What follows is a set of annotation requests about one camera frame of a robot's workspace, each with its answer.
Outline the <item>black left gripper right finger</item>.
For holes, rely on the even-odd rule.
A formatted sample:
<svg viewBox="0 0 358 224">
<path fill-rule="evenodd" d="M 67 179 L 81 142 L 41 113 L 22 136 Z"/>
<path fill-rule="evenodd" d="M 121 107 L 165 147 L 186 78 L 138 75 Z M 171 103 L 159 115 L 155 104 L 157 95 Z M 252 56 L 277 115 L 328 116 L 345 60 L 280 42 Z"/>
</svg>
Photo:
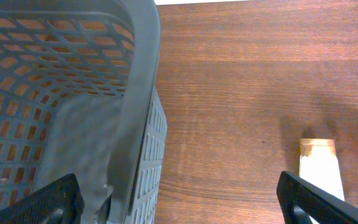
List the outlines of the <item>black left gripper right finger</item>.
<svg viewBox="0 0 358 224">
<path fill-rule="evenodd" d="M 311 223 L 312 220 L 358 224 L 358 208 L 289 171 L 280 174 L 277 197 L 286 224 Z"/>
</svg>

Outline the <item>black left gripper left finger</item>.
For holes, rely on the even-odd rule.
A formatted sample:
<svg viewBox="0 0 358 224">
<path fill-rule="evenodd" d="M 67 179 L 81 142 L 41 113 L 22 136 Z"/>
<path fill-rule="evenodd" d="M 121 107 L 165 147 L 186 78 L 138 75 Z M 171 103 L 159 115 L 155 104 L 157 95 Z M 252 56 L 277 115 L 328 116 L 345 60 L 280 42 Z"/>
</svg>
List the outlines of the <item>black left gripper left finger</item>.
<svg viewBox="0 0 358 224">
<path fill-rule="evenodd" d="M 80 223 L 85 202 L 75 174 L 67 174 L 0 211 L 4 223 Z"/>
</svg>

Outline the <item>white tube with cork cap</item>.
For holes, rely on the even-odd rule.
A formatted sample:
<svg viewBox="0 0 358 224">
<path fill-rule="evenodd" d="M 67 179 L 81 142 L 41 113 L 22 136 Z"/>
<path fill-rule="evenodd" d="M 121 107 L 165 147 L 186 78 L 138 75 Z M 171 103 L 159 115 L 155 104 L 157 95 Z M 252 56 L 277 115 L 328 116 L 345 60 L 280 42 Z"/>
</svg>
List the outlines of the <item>white tube with cork cap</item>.
<svg viewBox="0 0 358 224">
<path fill-rule="evenodd" d="M 323 191 L 345 201 L 333 139 L 300 139 L 299 176 Z"/>
</svg>

